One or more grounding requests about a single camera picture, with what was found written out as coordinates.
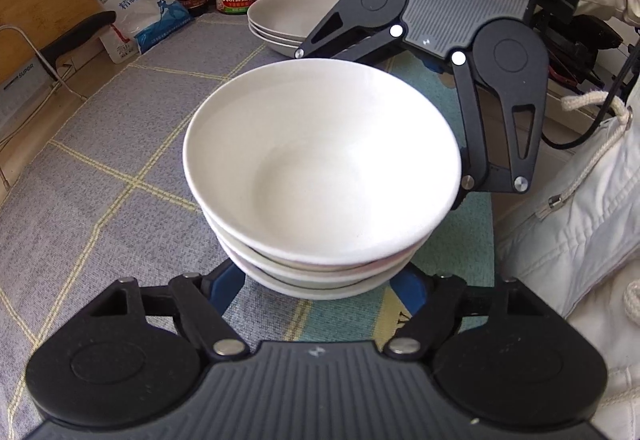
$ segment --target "supor logo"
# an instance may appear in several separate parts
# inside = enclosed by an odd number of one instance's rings
[[[324,348],[322,348],[322,346],[315,346],[315,347],[309,349],[307,351],[307,353],[310,356],[313,356],[316,359],[318,359],[318,357],[322,357],[326,353],[326,350]]]
[[[30,63],[24,70],[22,70],[16,77],[14,77],[11,81],[9,81],[9,83],[7,83],[4,88],[2,90],[6,90],[7,88],[9,88],[13,83],[15,83],[18,79],[22,78],[25,74],[27,74],[28,71],[30,71],[33,68],[33,63]]]

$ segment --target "white cable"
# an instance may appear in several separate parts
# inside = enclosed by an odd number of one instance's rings
[[[0,26],[0,32],[3,31],[4,29],[12,29],[12,30],[15,30],[15,31],[19,32],[22,35],[22,37],[25,39],[25,41],[27,43],[29,43],[29,46],[31,46],[31,48],[33,48],[33,51],[36,53],[36,56],[38,56],[38,58],[40,58],[40,61],[42,62],[42,64],[49,70],[49,72],[51,72],[53,74],[53,77],[55,77],[56,80],[60,81],[60,83],[62,83],[65,86],[65,88],[67,90],[69,90],[73,95],[76,95],[76,96],[80,97],[82,99],[82,101],[86,101],[86,97],[84,97],[83,95],[81,95],[78,92],[76,92],[76,91],[72,90],[71,88],[69,88],[69,85],[66,84],[65,80],[62,77],[60,77],[60,75],[58,75],[58,71],[49,64],[49,61],[47,61],[44,58],[44,56],[40,53],[40,51],[36,48],[36,46],[33,45],[31,40],[29,39],[29,36],[27,36],[20,27],[9,26],[9,25]]]
[[[581,96],[567,96],[562,98],[560,102],[562,105],[562,110],[568,112],[571,110],[577,110],[578,108],[582,108],[583,106],[601,104],[604,102],[608,95],[609,93],[607,92],[594,91]],[[568,188],[564,189],[564,191],[562,191],[560,194],[554,195],[553,197],[549,198],[549,200],[544,205],[538,208],[538,210],[536,211],[536,216],[541,220],[551,214],[552,211],[561,208],[566,203],[566,201],[572,197],[572,195],[580,187],[584,179],[587,178],[587,176],[591,173],[591,170],[596,166],[603,155],[607,153],[611,146],[616,144],[629,129],[633,110],[630,107],[627,108],[622,100],[617,96],[613,97],[610,108],[614,111],[618,119],[618,128],[616,128],[609,139],[607,139],[607,141],[605,141],[605,143],[596,150],[589,163],[584,167],[584,169],[580,172],[580,175],[578,175],[578,177],[571,183],[571,185]]]
[[[43,99],[43,101],[36,107],[36,109],[33,110],[33,112],[31,112],[29,117],[27,117],[27,120],[22,122],[22,124],[20,124],[20,126],[18,126],[14,131],[12,131],[9,135],[7,135],[4,139],[2,139],[0,141],[0,151],[2,151],[5,148],[5,146],[9,143],[9,141],[11,139],[13,139],[15,137],[15,135],[20,130],[22,130],[37,115],[38,112],[40,112],[42,107],[46,104],[46,102],[49,100],[49,98],[54,94],[54,92],[56,91],[58,85],[60,85],[60,84],[64,85],[65,88],[67,90],[69,90],[73,95],[77,96],[82,101],[86,101],[86,97],[84,97],[83,95],[79,94],[75,90],[72,90],[69,87],[69,85],[66,84],[66,81],[64,80],[64,78],[60,77],[60,75],[58,74],[58,71],[49,64],[49,62],[44,58],[42,53],[36,48],[35,45],[33,45],[33,42],[29,39],[29,36],[27,36],[20,27],[10,26],[10,25],[0,26],[0,32],[3,31],[4,29],[12,29],[12,30],[15,30],[15,31],[19,32],[20,35],[29,44],[29,46],[31,46],[31,48],[33,48],[33,51],[36,53],[36,56],[38,56],[38,58],[40,58],[42,64],[53,74],[53,76],[56,78],[58,83],[51,88],[51,90],[49,91],[47,96]],[[65,72],[65,74],[63,74],[63,75],[65,75],[65,77],[66,77],[66,73],[68,73],[69,70],[70,70],[70,68]],[[4,172],[2,171],[1,167],[0,167],[0,180],[2,181],[2,184],[4,185],[4,189],[8,192],[11,189],[11,185],[9,184],[9,181],[6,179],[6,176],[4,176]]]

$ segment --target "knife handle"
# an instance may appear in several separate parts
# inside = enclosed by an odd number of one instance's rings
[[[111,25],[116,21],[115,11],[102,11],[100,13],[92,14],[85,18],[82,22],[75,27],[67,30],[62,36],[56,39],[54,42],[49,43],[45,48],[41,49],[40,53],[44,56],[44,59],[56,69],[56,61],[60,56],[75,50],[79,46],[88,42],[100,29]],[[47,71],[53,79],[56,77],[50,72],[49,68],[44,65],[44,70]]]

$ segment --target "white plastic bag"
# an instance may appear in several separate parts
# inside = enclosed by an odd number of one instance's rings
[[[144,54],[174,30],[192,20],[177,0],[100,0],[116,12],[116,22],[102,43],[114,62],[123,61],[140,49]]]

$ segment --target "stack of white bowls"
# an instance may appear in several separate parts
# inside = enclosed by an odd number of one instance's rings
[[[338,0],[258,0],[249,7],[249,29],[265,45],[293,58],[300,43]]]
[[[183,165],[236,265],[304,299],[390,279],[460,185],[458,145],[425,97],[332,59],[282,61],[220,87],[190,123]]]

